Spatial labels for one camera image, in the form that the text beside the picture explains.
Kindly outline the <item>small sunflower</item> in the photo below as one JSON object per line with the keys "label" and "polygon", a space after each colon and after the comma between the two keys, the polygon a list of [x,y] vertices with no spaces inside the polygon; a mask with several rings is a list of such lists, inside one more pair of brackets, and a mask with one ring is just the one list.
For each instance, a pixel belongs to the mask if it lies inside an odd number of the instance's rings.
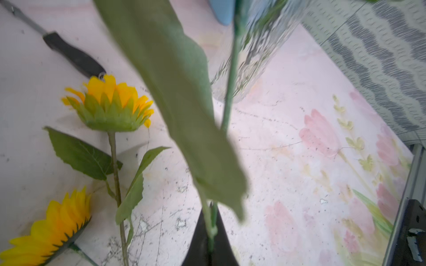
{"label": "small sunflower", "polygon": [[69,248],[92,220],[92,195],[87,188],[67,193],[62,202],[51,201],[45,219],[35,221],[27,236],[10,240],[1,252],[2,266],[45,266]]}
{"label": "small sunflower", "polygon": [[149,128],[153,101],[127,83],[117,83],[112,75],[91,76],[83,83],[82,90],[66,88],[62,98],[64,105],[74,111],[81,122],[89,129],[106,133],[110,154],[93,145],[66,134],[50,126],[44,127],[53,150],[58,158],[74,170],[105,183],[107,193],[116,202],[115,222],[119,227],[124,265],[129,265],[128,247],[134,236],[132,223],[133,209],[143,199],[143,171],[166,148],[164,146],[148,150],[130,183],[126,194],[122,194],[116,135],[131,133],[140,127]]}

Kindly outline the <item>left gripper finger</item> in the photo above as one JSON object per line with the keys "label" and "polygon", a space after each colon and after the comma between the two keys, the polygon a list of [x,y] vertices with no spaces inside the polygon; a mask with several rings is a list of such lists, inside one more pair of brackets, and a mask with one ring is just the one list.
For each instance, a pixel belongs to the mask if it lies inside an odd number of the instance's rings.
{"label": "left gripper finger", "polygon": [[207,235],[204,214],[201,212],[182,266],[238,266],[231,248],[220,211],[210,205],[217,234],[210,240]]}

